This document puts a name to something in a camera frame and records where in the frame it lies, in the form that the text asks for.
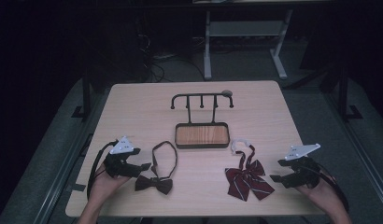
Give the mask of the person's left hand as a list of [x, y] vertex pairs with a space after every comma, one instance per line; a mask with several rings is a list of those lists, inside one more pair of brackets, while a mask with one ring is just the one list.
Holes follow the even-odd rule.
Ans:
[[109, 199], [116, 190], [130, 180], [128, 176], [115, 176], [111, 177], [106, 172], [106, 167], [104, 164], [101, 164], [98, 170], [96, 171], [92, 188], [90, 191], [90, 197], [88, 200], [88, 205], [94, 207], [102, 206], [107, 199]]

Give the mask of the black hook rack wooden base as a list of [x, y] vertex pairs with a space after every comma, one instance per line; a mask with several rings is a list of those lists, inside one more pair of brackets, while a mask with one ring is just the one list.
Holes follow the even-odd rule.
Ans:
[[[192, 98], [199, 99], [199, 107], [205, 108], [205, 98], [211, 97], [212, 116], [209, 122], [192, 121]], [[179, 149], [193, 148], [226, 148], [230, 144], [230, 131], [226, 122], [216, 121], [216, 110], [219, 107], [218, 98], [224, 97], [229, 101], [229, 107], [234, 107], [233, 96], [223, 96], [221, 92], [179, 93], [172, 97], [170, 108], [176, 108], [176, 100], [186, 99], [187, 121], [178, 123], [175, 127], [175, 144]]]

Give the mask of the white metal desk frame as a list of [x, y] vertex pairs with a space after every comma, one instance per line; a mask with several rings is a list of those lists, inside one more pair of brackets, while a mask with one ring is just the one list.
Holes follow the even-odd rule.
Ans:
[[289, 9], [282, 21], [212, 21], [211, 12], [206, 13], [204, 79], [212, 78], [210, 38], [276, 36], [277, 44], [270, 49], [272, 61], [280, 79], [287, 79], [287, 73], [280, 59], [280, 51], [291, 21], [293, 10]]

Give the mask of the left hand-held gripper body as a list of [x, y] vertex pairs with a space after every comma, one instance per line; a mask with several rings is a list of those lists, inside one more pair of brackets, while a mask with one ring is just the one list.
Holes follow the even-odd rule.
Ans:
[[134, 146], [126, 136], [123, 136], [115, 146], [109, 150], [104, 160], [106, 172], [115, 177], [118, 175], [132, 177], [132, 168], [127, 159], [135, 152]]

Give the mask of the dark brown bow tie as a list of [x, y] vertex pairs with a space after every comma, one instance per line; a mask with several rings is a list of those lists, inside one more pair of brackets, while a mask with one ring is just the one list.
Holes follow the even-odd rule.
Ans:
[[[159, 176], [157, 172], [158, 162], [155, 156], [155, 152], [157, 149], [159, 149], [160, 147], [164, 145], [168, 145], [174, 150], [175, 164], [168, 176]], [[177, 150], [171, 142], [163, 141], [152, 149], [151, 154], [152, 154], [152, 165], [150, 167], [150, 170], [155, 174], [155, 176], [151, 178], [147, 178], [143, 175], [140, 175], [135, 181], [135, 191], [141, 191], [148, 188], [156, 188], [161, 194], [168, 195], [173, 188], [172, 174], [177, 168], [177, 160], [178, 160]]]

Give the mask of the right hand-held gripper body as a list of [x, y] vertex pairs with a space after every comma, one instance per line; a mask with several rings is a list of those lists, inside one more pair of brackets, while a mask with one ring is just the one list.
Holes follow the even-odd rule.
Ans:
[[320, 144], [291, 146], [285, 161], [294, 173], [284, 177], [284, 186], [287, 189], [302, 185], [312, 189], [319, 183], [320, 168], [313, 159], [308, 157], [309, 153], [319, 148]]

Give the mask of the person's right hand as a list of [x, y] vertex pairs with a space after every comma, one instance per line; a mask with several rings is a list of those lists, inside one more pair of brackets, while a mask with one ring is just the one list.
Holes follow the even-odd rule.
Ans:
[[335, 189], [323, 178], [319, 179], [319, 183], [313, 189], [309, 189], [306, 185], [296, 187], [295, 189], [304, 194], [314, 205], [322, 210], [344, 207]]

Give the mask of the red striped bow tie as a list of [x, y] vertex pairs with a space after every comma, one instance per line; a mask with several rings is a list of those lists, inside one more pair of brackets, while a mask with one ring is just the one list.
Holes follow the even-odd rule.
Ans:
[[[236, 144], [242, 142], [251, 150], [247, 157], [242, 150], [236, 149]], [[240, 161], [237, 168], [226, 168], [224, 170], [226, 179], [229, 183], [228, 194], [246, 202], [249, 193], [252, 192], [255, 197], [261, 201], [271, 195], [275, 190], [262, 177], [265, 171], [262, 164], [255, 160], [255, 147], [245, 139], [235, 139], [231, 146], [234, 155], [240, 155]]]

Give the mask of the black stand leg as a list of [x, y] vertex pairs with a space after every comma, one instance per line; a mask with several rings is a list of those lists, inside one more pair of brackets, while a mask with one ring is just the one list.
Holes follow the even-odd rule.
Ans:
[[91, 113], [91, 87], [90, 77], [87, 71], [82, 76], [82, 105], [78, 105], [73, 114], [72, 118], [78, 118], [86, 120]]
[[362, 119], [362, 114], [355, 105], [348, 105], [348, 72], [344, 65], [338, 66], [338, 112], [341, 119]]

